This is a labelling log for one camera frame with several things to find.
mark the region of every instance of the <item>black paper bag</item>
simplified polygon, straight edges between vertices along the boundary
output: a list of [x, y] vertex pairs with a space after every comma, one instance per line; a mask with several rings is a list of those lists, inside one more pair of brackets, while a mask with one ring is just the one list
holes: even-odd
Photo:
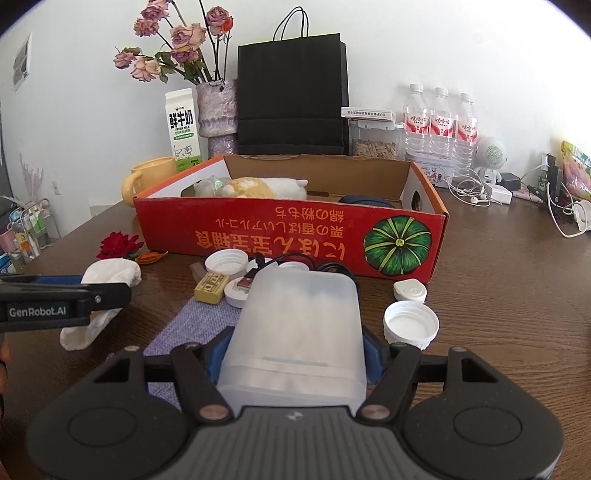
[[240, 46], [239, 153], [347, 153], [348, 88], [340, 34]]

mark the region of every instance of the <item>dried rose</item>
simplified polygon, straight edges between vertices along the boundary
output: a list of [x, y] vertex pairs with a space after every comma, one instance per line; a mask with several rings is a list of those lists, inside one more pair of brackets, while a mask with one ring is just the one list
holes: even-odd
[[234, 26], [234, 17], [228, 18], [222, 25], [222, 34], [228, 33]]
[[115, 55], [113, 63], [119, 70], [125, 70], [126, 68], [129, 68], [134, 60], [135, 55], [133, 53], [124, 51]]
[[146, 20], [162, 20], [168, 16], [168, 3], [166, 0], [150, 0], [141, 14]]
[[222, 25], [228, 20], [229, 17], [230, 14], [228, 11], [222, 7], [213, 7], [209, 12], [207, 12], [205, 19], [211, 34], [219, 35], [222, 31]]
[[170, 56], [179, 63], [185, 63], [198, 60], [199, 51], [195, 50], [191, 45], [185, 45], [184, 47], [175, 48], [170, 52]]
[[140, 82], [151, 82], [160, 75], [160, 65], [158, 60], [148, 57], [138, 57], [134, 65], [134, 71], [131, 76]]
[[138, 18], [134, 24], [135, 34], [139, 37], [150, 37], [158, 33], [160, 25], [156, 20], [148, 20], [146, 18]]
[[206, 30], [198, 23], [181, 25], [170, 29], [170, 36], [173, 39], [173, 47], [181, 48], [191, 45], [197, 50], [205, 42]]

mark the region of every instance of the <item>pumpkin illustration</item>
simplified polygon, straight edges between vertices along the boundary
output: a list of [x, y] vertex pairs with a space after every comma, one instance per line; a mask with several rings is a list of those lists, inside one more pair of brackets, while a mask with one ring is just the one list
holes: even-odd
[[429, 228], [413, 217], [386, 218], [365, 235], [365, 260], [383, 275], [407, 275], [425, 262], [432, 240]]

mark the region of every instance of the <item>seeds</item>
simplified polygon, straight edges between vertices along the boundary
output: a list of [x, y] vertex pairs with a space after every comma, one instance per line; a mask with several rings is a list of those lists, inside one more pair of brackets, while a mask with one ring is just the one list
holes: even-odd
[[353, 152], [353, 155], [396, 160], [396, 147], [392, 142], [359, 140], [355, 144], [355, 151]]

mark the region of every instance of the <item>purple placemat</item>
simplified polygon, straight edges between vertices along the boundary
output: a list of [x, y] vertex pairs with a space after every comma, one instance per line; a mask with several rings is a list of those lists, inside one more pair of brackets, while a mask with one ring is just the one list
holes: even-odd
[[[144, 355], [167, 355], [174, 347], [187, 342], [208, 343], [225, 327], [235, 326], [240, 312], [240, 309], [228, 305], [225, 299], [218, 305], [191, 299], [148, 345]], [[178, 407], [172, 383], [152, 383], [148, 384], [148, 389], [152, 395]]]

